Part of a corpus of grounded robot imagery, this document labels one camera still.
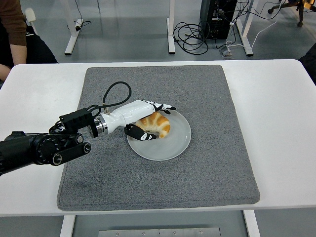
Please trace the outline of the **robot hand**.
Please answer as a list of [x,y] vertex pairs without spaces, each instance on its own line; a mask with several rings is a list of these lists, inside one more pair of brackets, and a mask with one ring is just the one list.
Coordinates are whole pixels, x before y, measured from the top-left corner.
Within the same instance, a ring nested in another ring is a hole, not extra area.
[[168,105],[156,103],[147,100],[136,100],[129,104],[126,104],[118,109],[115,109],[111,113],[103,113],[95,119],[95,124],[98,127],[99,133],[112,133],[117,127],[123,126],[126,135],[140,140],[153,140],[157,136],[154,134],[149,134],[143,129],[136,126],[134,123],[140,119],[146,118],[157,111],[163,111],[167,114],[171,110],[176,108]]

